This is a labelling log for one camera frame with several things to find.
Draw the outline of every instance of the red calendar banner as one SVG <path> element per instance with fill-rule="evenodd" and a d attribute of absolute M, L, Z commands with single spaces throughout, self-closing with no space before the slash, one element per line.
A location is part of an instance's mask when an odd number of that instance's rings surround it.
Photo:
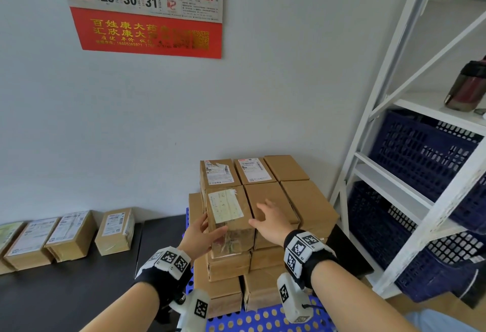
<path fill-rule="evenodd" d="M 71 7 L 87 51 L 221 58 L 222 24 Z"/>

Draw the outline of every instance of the wrist tracker band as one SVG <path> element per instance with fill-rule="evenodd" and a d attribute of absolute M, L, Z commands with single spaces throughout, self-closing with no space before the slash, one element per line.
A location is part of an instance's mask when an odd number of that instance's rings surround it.
<path fill-rule="evenodd" d="M 326 260 L 339 263 L 336 253 L 308 231 L 290 232 L 285 238 L 284 247 L 285 268 L 301 289 L 312 289 L 311 275 L 318 263 Z"/>
<path fill-rule="evenodd" d="M 191 258 L 184 251 L 169 246 L 150 257 L 139 269 L 133 285 L 145 282 L 155 288 L 160 302 L 155 320 L 166 324 L 169 323 L 167 305 L 182 296 L 191 277 Z"/>

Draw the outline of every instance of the navy plastic crate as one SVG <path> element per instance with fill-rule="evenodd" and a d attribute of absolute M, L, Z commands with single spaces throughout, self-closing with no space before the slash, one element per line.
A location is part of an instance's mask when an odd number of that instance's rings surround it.
<path fill-rule="evenodd" d="M 408 110 L 388 111 L 369 157 L 436 201 L 482 136 Z M 486 175 L 451 214 L 466 229 L 486 234 Z"/>
<path fill-rule="evenodd" d="M 373 259 L 385 269 L 406 243 L 416 224 L 360 181 L 348 203 L 349 228 Z M 395 284 L 415 302 L 444 292 L 464 290 L 483 264 L 486 238 L 465 231 L 431 241 L 417 254 Z"/>
<path fill-rule="evenodd" d="M 186 228 L 189 227 L 189 208 L 186 208 Z M 194 277 L 186 286 L 186 294 L 194 288 Z M 312 305 L 322 306 L 318 298 L 309 296 Z M 336 326 L 325 310 L 314 310 L 313 318 L 307 323 L 290 324 L 283 313 L 282 305 L 258 309 L 257 312 L 246 312 L 243 308 L 239 312 L 226 314 L 216 318 L 209 318 L 206 331 L 233 330 L 243 332 L 261 332 L 263 330 L 279 330 L 287 332 L 336 332 Z"/>

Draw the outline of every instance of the blue plastic basket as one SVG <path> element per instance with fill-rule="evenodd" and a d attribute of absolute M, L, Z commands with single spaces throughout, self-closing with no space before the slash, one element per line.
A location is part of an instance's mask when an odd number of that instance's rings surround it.
<path fill-rule="evenodd" d="M 410 218 L 363 181 L 354 185 L 348 215 L 351 232 L 383 269 L 416 228 Z M 395 284 L 415 302 L 464 290 L 483 264 L 478 255 L 486 252 L 485 243 L 486 238 L 469 231 L 431 241 Z"/>
<path fill-rule="evenodd" d="M 408 110 L 388 111 L 370 158 L 436 201 L 482 136 Z M 466 229 L 486 234 L 486 175 L 451 214 Z"/>
<path fill-rule="evenodd" d="M 189 208 L 186 208 L 186 228 L 189 226 Z M 194 278 L 186 286 L 186 294 L 194 288 Z M 318 298 L 310 296 L 313 305 L 322 306 Z M 286 332 L 336 332 L 336 326 L 331 317 L 324 310 L 314 310 L 314 317 L 305 324 L 290 324 L 285 318 L 282 305 L 259 309 L 257 312 L 246 312 L 243 308 L 239 312 L 226 314 L 216 318 L 209 318 L 206 331 L 221 330 L 238 332 L 261 332 L 263 330 L 278 330 Z"/>

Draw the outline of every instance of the left hand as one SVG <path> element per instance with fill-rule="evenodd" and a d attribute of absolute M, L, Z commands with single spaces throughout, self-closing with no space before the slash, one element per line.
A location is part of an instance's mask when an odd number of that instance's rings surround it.
<path fill-rule="evenodd" d="M 224 236 L 228 226 L 220 227 L 212 232 L 204 233 L 208 228 L 208 214 L 205 213 L 190 225 L 184 233 L 179 250 L 184 251 L 194 262 L 211 250 L 211 244 Z"/>

